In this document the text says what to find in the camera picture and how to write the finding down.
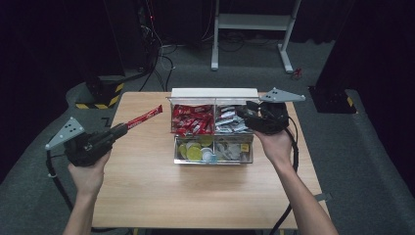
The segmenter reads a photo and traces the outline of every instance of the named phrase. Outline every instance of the metal frame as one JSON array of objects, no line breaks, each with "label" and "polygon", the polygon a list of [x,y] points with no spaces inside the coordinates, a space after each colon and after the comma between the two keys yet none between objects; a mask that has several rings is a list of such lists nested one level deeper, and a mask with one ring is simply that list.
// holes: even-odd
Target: metal frame
[{"label": "metal frame", "polygon": [[239,28],[239,29],[261,29],[261,30],[284,30],[286,31],[284,41],[278,44],[278,52],[287,73],[294,72],[290,59],[287,54],[287,46],[296,22],[301,0],[296,0],[294,9],[289,16],[270,16],[270,15],[242,15],[242,14],[219,14],[219,0],[216,0],[216,10],[214,18],[214,36],[211,53],[211,69],[219,69],[218,34],[220,28]]}]

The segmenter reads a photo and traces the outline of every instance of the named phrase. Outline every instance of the wooden table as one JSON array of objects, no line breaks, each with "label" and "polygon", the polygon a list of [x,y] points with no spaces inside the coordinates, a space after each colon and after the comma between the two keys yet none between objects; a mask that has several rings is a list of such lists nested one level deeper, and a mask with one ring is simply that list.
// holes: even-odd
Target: wooden table
[{"label": "wooden table", "polygon": [[[94,227],[270,229],[288,205],[277,173],[254,138],[254,163],[174,164],[167,92],[126,92],[113,125],[162,105],[163,113],[116,140],[95,207]],[[288,112],[299,128],[299,176],[321,193],[292,103]],[[327,211],[326,204],[321,203]],[[297,228],[291,212],[284,228]]]}]

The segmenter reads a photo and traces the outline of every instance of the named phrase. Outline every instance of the red stick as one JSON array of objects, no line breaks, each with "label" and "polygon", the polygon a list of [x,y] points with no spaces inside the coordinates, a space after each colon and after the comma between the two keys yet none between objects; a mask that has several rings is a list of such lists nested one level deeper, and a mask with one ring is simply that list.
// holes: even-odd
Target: red stick
[{"label": "red stick", "polygon": [[147,119],[150,119],[150,118],[152,118],[152,117],[154,117],[154,116],[156,116],[160,113],[162,113],[162,106],[161,105],[159,105],[157,108],[149,111],[148,113],[146,113],[146,114],[144,114],[140,117],[136,117],[135,119],[129,121],[127,123],[127,127],[128,127],[128,129],[131,129],[132,127],[134,127],[134,126],[136,126],[136,125],[146,121]]}]

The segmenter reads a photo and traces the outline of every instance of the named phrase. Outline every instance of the forearm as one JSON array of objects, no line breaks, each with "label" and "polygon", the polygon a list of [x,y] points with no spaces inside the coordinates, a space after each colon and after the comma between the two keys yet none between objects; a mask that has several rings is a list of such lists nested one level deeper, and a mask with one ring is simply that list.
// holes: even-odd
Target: forearm
[{"label": "forearm", "polygon": [[301,234],[338,234],[330,217],[314,199],[290,164],[274,165],[293,208]]},{"label": "forearm", "polygon": [[96,197],[76,196],[64,234],[90,234]]}]

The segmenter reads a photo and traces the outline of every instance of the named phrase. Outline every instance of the cable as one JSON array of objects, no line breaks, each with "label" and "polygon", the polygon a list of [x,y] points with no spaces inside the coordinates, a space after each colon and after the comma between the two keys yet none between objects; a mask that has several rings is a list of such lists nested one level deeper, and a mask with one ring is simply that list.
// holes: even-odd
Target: cable
[{"label": "cable", "polygon": [[208,17],[207,30],[205,31],[205,34],[202,36],[202,41],[204,40],[204,37],[208,34],[208,29],[210,28],[210,23],[211,23],[212,12],[213,12],[213,1],[210,1],[210,16]]},{"label": "cable", "polygon": [[171,65],[171,70],[168,72],[168,76],[167,76],[167,80],[165,81],[165,90],[164,91],[168,91],[168,82],[170,81],[170,76],[171,76],[171,72],[174,69],[174,65],[173,62],[170,60],[170,58],[168,58],[167,56],[161,56],[162,58],[168,59],[170,61],[170,65]]},{"label": "cable", "polygon": [[166,48],[166,47],[171,47],[171,46],[174,46],[174,49],[172,51],[170,51],[170,52],[164,53],[164,55],[168,55],[168,54],[171,54],[171,53],[175,52],[177,50],[177,48],[179,47],[177,44],[174,44],[174,45],[163,45],[162,47],[163,48]]},{"label": "cable", "polygon": [[[294,169],[295,172],[297,172],[297,170],[299,169],[299,146],[298,146],[299,130],[297,129],[297,125],[294,122],[294,120],[291,117],[289,117],[289,119],[294,124],[295,130],[296,130],[296,139],[294,138],[293,134],[288,129],[288,127],[285,127],[284,130],[287,132],[287,134],[289,135],[289,137],[291,139],[291,142],[292,142],[292,147],[293,147],[293,152],[294,152],[294,155],[293,155],[293,169]],[[291,204],[288,204],[286,210],[281,215],[281,217],[278,219],[278,221],[275,223],[274,227],[272,228],[271,232],[269,233],[270,235],[275,234],[277,229],[281,226],[281,224],[287,218],[288,214],[291,212],[291,209],[292,209]]]},{"label": "cable", "polygon": [[141,88],[138,91],[142,91],[144,86],[146,85],[147,81],[149,81],[150,76],[153,74],[155,68],[152,68],[152,71],[149,73],[149,75],[147,76],[146,80],[144,81],[143,85],[141,86]]},{"label": "cable", "polygon": [[234,50],[227,50],[227,49],[224,49],[223,47],[218,46],[218,48],[224,52],[237,52],[241,50],[245,45],[245,40],[242,36],[229,37],[229,36],[222,35],[222,37],[225,37],[226,39],[228,39],[227,40],[228,43],[241,43],[241,45]]},{"label": "cable", "polygon": [[209,41],[211,38],[213,38],[214,37],[214,34],[212,34],[211,36],[209,36],[209,37],[207,37],[207,38],[205,38],[205,39],[203,39],[202,40],[202,42],[206,42],[206,41]]},{"label": "cable", "polygon": [[[162,41],[161,41],[159,35],[156,32],[155,25],[153,23],[153,20],[154,20],[153,14],[154,13],[150,10],[149,0],[146,0],[146,5],[147,5],[147,9],[148,9],[149,14],[150,14],[150,23],[152,24],[152,33],[154,33],[154,35],[156,36],[156,38],[159,40],[159,43],[160,43],[160,46],[161,46],[160,47],[161,48],[161,57],[162,57],[163,52],[164,52],[164,47],[162,45]],[[174,68],[172,68],[172,69],[166,69],[165,66],[164,66],[164,64],[162,63],[162,60],[161,60],[161,66],[166,71],[168,71],[168,70],[174,70]]]},{"label": "cable", "polygon": [[[65,154],[61,154],[61,155],[58,155],[58,156],[51,156],[51,151],[50,150],[46,151],[46,167],[48,168],[48,171],[49,171],[48,176],[53,179],[53,182],[55,183],[55,186],[58,188],[59,193],[64,198],[65,203],[67,204],[69,210],[72,212],[73,203],[70,201],[69,195],[68,195],[67,191],[65,190],[64,185],[62,185],[61,180],[59,179],[58,174],[56,173],[55,169],[53,168],[53,164],[52,164],[52,158],[61,157],[61,156],[64,156],[64,155]],[[116,228],[94,228],[94,227],[91,227],[91,231],[96,232],[96,233],[109,232],[109,231],[113,231],[113,230],[116,230]]]},{"label": "cable", "polygon": [[157,78],[159,79],[159,83],[161,85],[161,90],[165,91],[164,84],[162,83],[161,75],[159,74],[159,72],[157,70],[155,70],[155,74],[156,74]]}]

